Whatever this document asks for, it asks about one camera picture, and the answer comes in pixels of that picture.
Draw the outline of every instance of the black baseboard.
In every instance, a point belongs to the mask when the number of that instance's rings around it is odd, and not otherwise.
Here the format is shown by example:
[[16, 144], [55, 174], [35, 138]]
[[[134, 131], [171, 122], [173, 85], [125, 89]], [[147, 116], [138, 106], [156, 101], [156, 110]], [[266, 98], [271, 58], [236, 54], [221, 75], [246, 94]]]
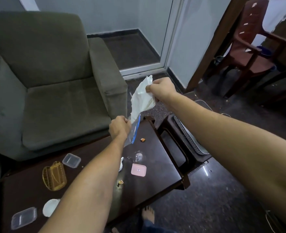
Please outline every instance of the black baseboard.
[[173, 82], [175, 83], [175, 85], [178, 87], [178, 89], [181, 91], [181, 93], [185, 93], [186, 88], [184, 88], [182, 86], [182, 84], [180, 83], [180, 81], [178, 80], [178, 78], [176, 77], [176, 75], [172, 72], [172, 70], [168, 67], [167, 68], [167, 73], [169, 74], [170, 78], [172, 78]]
[[157, 51], [152, 47], [152, 45], [149, 43], [149, 41], [145, 38], [145, 36], [142, 34], [142, 32], [138, 29], [128, 29], [128, 30], [122, 30], [122, 31], [115, 31], [115, 32], [108, 32], [108, 33], [96, 33], [96, 34], [87, 34], [87, 38], [111, 38], [111, 37], [119, 37], [119, 36], [125, 36], [129, 34], [139, 34], [140, 37], [143, 39], [143, 41], [147, 44], [149, 49], [153, 52], [153, 54], [157, 57], [157, 59], [160, 61], [160, 55], [157, 53]]
[[115, 32], [108, 32], [108, 33], [96, 33], [96, 34], [87, 34], [87, 38], [111, 38], [111, 37], [118, 37], [118, 36], [125, 36], [129, 34], [135, 34], [138, 33], [139, 30], [137, 28], [135, 29], [128, 29], [128, 30], [122, 30], [122, 31], [115, 31]]

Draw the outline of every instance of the chair seat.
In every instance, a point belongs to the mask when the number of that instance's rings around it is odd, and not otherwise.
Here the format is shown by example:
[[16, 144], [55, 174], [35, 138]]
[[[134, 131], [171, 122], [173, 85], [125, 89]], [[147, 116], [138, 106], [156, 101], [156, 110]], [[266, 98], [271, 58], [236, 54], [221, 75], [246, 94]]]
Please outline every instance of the chair seat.
[[93, 77], [28, 89], [22, 142], [39, 150], [108, 129], [109, 117]]
[[[246, 66], [250, 58], [252, 57], [252, 54], [239, 50], [231, 52], [230, 56], [234, 58], [235, 64]], [[250, 71], [254, 74], [259, 74], [267, 70], [270, 70], [273, 66], [274, 66], [273, 62], [258, 55], [257, 59], [251, 66]]]

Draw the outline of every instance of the clear plastic bag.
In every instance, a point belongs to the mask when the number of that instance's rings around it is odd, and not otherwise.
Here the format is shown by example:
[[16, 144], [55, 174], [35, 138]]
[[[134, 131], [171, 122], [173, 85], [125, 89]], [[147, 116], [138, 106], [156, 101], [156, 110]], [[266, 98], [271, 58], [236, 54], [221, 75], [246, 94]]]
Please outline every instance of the clear plastic bag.
[[138, 132], [138, 128], [140, 125], [140, 119], [141, 119], [141, 114], [139, 114], [136, 121], [131, 125], [131, 130], [130, 130], [130, 133], [127, 137], [127, 140], [125, 142], [124, 147], [126, 147], [127, 145], [130, 145], [130, 144], [133, 144], [133, 142], [135, 141], [136, 136], [137, 136], [137, 132]]

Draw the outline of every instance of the person's left hand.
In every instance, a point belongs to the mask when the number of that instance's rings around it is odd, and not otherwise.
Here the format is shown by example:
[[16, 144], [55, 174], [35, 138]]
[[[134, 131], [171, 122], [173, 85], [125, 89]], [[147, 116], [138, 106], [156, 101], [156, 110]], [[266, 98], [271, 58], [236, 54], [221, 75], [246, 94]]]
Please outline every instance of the person's left hand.
[[130, 129], [131, 122], [124, 116], [117, 116], [111, 121], [111, 124], [109, 125], [109, 133], [111, 134], [112, 140], [118, 136], [126, 140]]

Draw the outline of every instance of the forearm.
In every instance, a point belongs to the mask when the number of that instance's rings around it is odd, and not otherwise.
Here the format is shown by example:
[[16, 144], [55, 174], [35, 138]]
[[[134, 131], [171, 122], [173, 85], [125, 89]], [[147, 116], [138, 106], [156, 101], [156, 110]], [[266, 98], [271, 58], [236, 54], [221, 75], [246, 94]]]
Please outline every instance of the forearm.
[[103, 232], [124, 143], [117, 136], [83, 168], [40, 233]]
[[211, 155], [286, 222], [286, 141], [179, 94], [167, 103]]

